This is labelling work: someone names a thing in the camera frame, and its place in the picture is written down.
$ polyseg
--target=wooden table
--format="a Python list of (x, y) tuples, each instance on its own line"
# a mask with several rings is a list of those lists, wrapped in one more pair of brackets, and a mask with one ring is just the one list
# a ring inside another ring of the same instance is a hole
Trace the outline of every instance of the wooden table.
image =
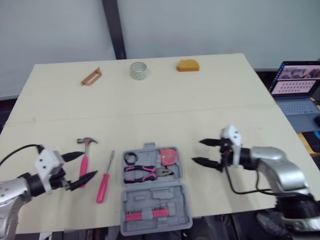
[[(181, 59), (193, 58), (199, 72), (177, 72)], [(137, 81), (129, 75), (136, 59), (35, 65), (0, 135), (0, 158), (26, 144), (44, 144), (61, 154), (83, 151), (77, 138), (92, 137), (89, 170), (98, 174), (84, 189), (58, 189), (25, 205), (19, 233), (98, 228), (120, 224), (121, 154), (142, 148), (176, 146), (182, 157), (192, 215), (206, 216), (271, 208), (272, 196), (236, 195), (224, 173), (194, 163), (192, 157), (219, 160), (219, 149), (200, 143), (217, 138), (234, 124), (243, 146), (274, 146), (305, 173), (311, 192), (320, 199), (317, 167), (243, 54), (139, 59), (149, 75)], [(92, 86), (80, 82), (100, 66), (102, 77)], [(96, 203), (99, 183), (111, 150), (107, 201)], [(0, 168), (0, 181), (35, 173), (34, 149), (12, 156)], [(81, 158), (66, 163), (68, 180), (76, 180)], [(254, 188), (253, 171), (231, 169), (235, 187)], [(261, 187), (268, 184), (263, 177)]]

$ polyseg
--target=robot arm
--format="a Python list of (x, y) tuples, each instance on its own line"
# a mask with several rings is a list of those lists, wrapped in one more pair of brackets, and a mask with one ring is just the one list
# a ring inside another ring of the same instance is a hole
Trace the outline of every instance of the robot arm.
[(272, 192), (258, 189), (247, 193), (260, 192), (276, 197), (276, 208), (282, 213), (282, 221), (290, 231), (320, 231), (320, 208), (309, 193), (303, 172), (287, 159), (286, 154), (275, 147), (243, 148), (241, 135), (232, 125), (221, 132), (220, 139), (203, 139), (200, 143), (219, 146), (221, 162), (203, 157), (193, 160), (205, 167), (228, 171), (227, 166), (242, 165), (247, 170), (262, 173), (269, 182)]
[(83, 152), (60, 155), (57, 151), (41, 149), (35, 162), (37, 174), (25, 173), (16, 179), (0, 182), (0, 240), (14, 240), (20, 208), (43, 193), (64, 188), (75, 190), (86, 184), (97, 171), (89, 172), (75, 182), (65, 179), (62, 166), (81, 156)]

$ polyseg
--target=pliers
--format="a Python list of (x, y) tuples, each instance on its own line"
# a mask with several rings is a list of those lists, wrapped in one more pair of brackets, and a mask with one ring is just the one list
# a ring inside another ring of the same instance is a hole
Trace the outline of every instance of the pliers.
[(143, 176), (141, 178), (126, 178), (124, 179), (125, 184), (133, 184), (133, 183), (143, 183), (145, 181), (154, 181), (158, 177), (164, 177), (168, 175), (172, 175), (173, 172), (170, 169), (167, 168), (156, 168), (155, 166), (141, 166), (141, 165), (135, 165), (135, 166), (128, 166), (124, 168), (125, 172), (130, 172), (134, 170), (142, 170), (150, 172), (149, 175)]

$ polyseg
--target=screwdriver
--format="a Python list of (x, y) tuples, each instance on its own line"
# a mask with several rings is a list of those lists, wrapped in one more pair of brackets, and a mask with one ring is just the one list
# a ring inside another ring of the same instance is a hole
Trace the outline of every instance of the screwdriver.
[(102, 177), (102, 180), (100, 183), (100, 187), (99, 187), (99, 191), (98, 191), (98, 194), (96, 195), (95, 201), (97, 204), (101, 204), (105, 200), (105, 195), (106, 195), (107, 188), (108, 188), (108, 180), (110, 177), (109, 168), (110, 168), (112, 160), (114, 159), (114, 156), (115, 156), (115, 150), (112, 150), (108, 168), (106, 169), (106, 172), (103, 174), (103, 177)]

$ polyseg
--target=orange sponge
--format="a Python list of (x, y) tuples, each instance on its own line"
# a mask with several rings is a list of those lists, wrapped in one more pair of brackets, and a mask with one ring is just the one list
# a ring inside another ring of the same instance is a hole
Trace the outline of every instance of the orange sponge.
[(194, 59), (180, 60), (176, 66), (179, 72), (199, 71), (199, 63)]

